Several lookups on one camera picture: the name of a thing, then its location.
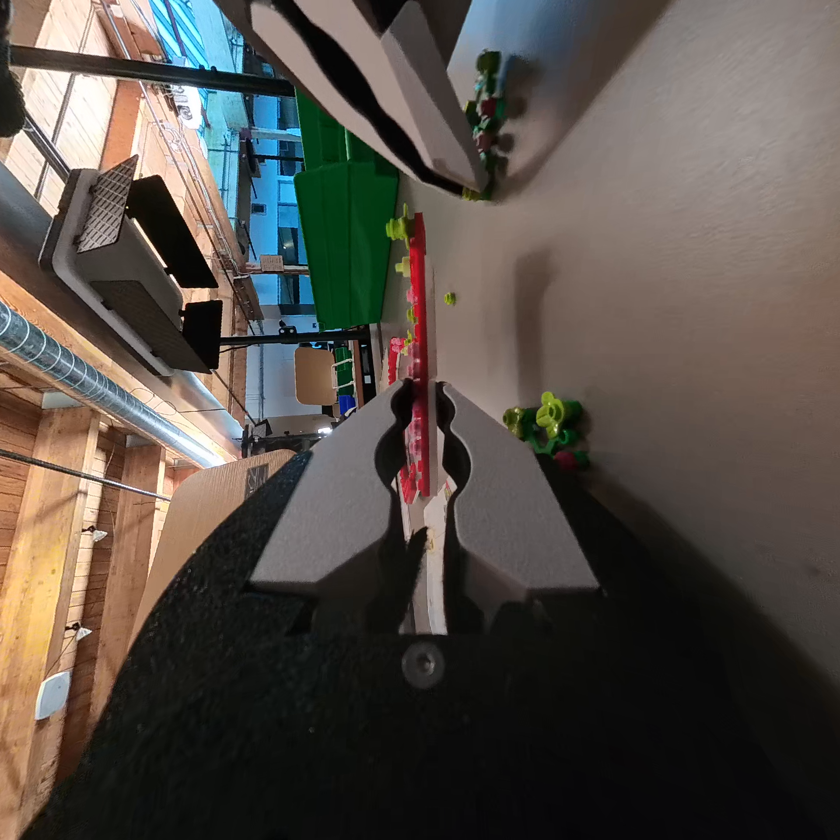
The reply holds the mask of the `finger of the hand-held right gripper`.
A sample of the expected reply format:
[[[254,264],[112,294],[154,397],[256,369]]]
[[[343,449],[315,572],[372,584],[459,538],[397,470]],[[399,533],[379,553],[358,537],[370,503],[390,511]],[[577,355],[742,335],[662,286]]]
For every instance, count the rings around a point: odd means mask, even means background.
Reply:
[[[295,2],[249,3],[249,33],[255,37],[262,54],[273,61],[298,88],[314,100],[306,88],[306,82],[324,81],[324,77],[303,39],[307,32],[308,25],[303,22],[302,14],[295,6]],[[447,189],[446,183],[444,189],[440,189],[437,185],[431,186],[443,192],[461,194],[461,192]]]
[[[406,174],[460,193],[489,176],[448,74],[471,2],[295,2],[314,100]]]

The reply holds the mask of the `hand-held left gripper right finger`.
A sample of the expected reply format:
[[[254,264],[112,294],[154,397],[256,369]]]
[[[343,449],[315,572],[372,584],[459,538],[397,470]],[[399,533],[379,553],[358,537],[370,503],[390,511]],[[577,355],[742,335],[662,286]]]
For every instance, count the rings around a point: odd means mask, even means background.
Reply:
[[[436,385],[446,514],[448,628],[490,628],[502,607],[600,590],[532,449],[453,385]]]

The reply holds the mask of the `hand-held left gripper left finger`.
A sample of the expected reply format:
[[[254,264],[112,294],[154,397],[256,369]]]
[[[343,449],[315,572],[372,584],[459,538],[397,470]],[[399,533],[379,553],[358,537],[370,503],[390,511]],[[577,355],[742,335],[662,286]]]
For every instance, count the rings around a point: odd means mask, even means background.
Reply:
[[[322,625],[347,618],[399,631],[415,589],[415,538],[394,481],[413,398],[412,381],[398,381],[311,450],[250,576],[254,590],[313,601]]]

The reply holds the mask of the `lego flower cluster white base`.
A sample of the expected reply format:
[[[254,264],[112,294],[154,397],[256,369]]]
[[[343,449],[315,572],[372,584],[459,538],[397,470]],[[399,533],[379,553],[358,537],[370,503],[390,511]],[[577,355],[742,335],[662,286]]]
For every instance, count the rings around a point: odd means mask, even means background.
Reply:
[[[503,147],[502,136],[508,119],[507,71],[508,64],[503,62],[500,51],[482,50],[476,58],[474,96],[464,107],[479,161],[488,176],[482,190],[487,201],[492,198],[498,177],[508,170],[509,152]]]

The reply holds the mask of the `red and white lego plate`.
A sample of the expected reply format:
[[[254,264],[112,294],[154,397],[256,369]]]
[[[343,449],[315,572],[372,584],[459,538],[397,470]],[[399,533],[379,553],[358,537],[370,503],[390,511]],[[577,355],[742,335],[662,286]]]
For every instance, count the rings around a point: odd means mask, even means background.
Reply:
[[[405,462],[395,488],[402,503],[406,536],[425,528],[426,548],[413,595],[410,617],[420,634],[447,633],[444,598],[445,515],[448,478],[440,466],[436,410],[437,356],[434,324],[434,272],[427,259],[426,231],[421,213],[404,204],[390,220],[386,233],[405,248],[395,270],[406,299],[407,326],[414,344],[405,378],[413,386],[412,414],[403,431]]]

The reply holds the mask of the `green lego flower sprig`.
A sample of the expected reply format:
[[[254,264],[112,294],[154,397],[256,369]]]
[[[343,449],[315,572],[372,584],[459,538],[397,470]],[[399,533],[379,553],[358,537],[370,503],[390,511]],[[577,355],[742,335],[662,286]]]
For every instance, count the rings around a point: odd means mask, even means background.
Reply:
[[[514,406],[502,415],[502,423],[514,437],[531,447],[535,455],[545,455],[564,471],[583,471],[591,466],[588,452],[579,447],[578,425],[583,406],[544,392],[535,407]]]

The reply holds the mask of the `green plastic bin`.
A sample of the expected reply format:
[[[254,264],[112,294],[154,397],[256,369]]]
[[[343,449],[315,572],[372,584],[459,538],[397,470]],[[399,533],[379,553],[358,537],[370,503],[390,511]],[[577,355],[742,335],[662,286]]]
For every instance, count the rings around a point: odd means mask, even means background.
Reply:
[[[318,322],[349,329],[382,317],[396,168],[383,161],[326,164],[293,184]]]
[[[377,175],[397,176],[394,165],[296,89],[297,113],[306,171],[342,163],[372,164]]]

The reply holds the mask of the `small wooden chair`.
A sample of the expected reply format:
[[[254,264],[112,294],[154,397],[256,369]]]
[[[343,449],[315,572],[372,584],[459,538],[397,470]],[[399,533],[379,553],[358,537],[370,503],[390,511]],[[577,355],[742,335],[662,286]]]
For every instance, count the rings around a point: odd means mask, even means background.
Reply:
[[[338,401],[330,350],[299,346],[294,353],[295,396],[302,405],[331,406]]]

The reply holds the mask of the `black ceiling beam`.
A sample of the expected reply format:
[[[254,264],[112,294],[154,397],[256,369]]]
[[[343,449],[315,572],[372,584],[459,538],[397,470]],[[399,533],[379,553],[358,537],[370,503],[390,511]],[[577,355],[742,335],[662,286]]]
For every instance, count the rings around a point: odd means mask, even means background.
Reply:
[[[80,73],[92,77],[110,77],[124,81],[181,85],[243,95],[294,98],[296,91],[287,80],[258,77],[214,68],[196,69],[155,62],[118,59],[109,56],[72,53],[24,45],[8,45],[2,51],[3,62],[10,67]]]

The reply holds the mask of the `black metal pole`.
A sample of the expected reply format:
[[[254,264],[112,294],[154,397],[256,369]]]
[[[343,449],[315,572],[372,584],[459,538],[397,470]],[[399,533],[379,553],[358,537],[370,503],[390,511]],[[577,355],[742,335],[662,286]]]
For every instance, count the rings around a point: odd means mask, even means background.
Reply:
[[[309,343],[340,343],[340,342],[367,342],[371,341],[371,330],[369,325],[357,329],[336,329],[320,332],[297,332],[291,328],[285,328],[276,334],[248,334],[241,336],[222,337],[218,346],[220,350],[231,350],[247,348],[249,346],[265,344],[295,345]]]

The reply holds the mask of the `black ceiling heater unit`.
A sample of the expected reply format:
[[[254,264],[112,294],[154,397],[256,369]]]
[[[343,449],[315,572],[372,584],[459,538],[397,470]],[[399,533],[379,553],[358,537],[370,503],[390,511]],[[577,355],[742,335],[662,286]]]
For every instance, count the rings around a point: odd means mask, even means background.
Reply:
[[[217,279],[164,178],[136,177],[138,160],[69,171],[38,262],[152,373],[211,374],[224,303],[183,293],[214,291]]]

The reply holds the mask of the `silver ventilation duct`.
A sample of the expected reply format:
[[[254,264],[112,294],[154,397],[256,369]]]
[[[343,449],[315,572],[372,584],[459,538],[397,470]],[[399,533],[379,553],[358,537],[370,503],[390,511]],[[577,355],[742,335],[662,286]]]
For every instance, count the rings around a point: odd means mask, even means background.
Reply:
[[[206,469],[226,463],[222,455],[127,392],[5,302],[1,304],[1,347],[15,362],[32,369],[79,403],[108,414],[196,466]]]

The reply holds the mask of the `white wall device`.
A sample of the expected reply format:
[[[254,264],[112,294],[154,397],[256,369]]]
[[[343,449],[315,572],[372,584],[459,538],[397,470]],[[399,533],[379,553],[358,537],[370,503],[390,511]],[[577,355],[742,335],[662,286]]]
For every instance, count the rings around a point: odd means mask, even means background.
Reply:
[[[46,677],[40,687],[35,703],[34,718],[46,720],[60,711],[67,703],[72,669],[58,671]]]

